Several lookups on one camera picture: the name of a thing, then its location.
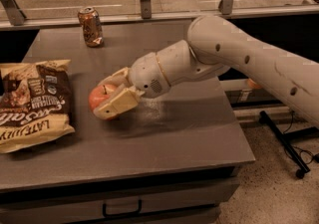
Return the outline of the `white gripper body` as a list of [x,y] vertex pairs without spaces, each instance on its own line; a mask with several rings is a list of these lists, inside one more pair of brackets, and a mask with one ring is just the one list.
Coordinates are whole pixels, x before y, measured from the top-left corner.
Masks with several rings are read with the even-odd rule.
[[138,58],[130,67],[129,79],[131,84],[143,91],[144,97],[148,99],[157,98],[170,89],[156,53]]

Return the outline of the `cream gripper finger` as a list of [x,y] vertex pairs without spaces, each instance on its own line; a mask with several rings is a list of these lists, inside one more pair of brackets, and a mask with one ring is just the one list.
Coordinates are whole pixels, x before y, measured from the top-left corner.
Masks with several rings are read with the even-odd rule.
[[128,67],[122,68],[112,75],[102,79],[99,82],[99,86],[114,85],[118,87],[120,85],[124,85],[125,87],[129,87],[131,85],[131,82],[129,80],[129,71],[130,69]]
[[98,105],[96,112],[101,119],[112,119],[123,112],[135,108],[141,101],[144,92],[136,87],[118,86],[111,96]]

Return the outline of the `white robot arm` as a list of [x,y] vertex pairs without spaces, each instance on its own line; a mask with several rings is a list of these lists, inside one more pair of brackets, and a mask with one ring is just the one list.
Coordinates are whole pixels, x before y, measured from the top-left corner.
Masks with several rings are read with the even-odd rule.
[[203,81],[234,69],[319,126],[319,63],[257,40],[227,20],[201,16],[187,37],[138,58],[99,82],[114,85],[110,96],[94,108],[109,119],[154,99],[183,82]]

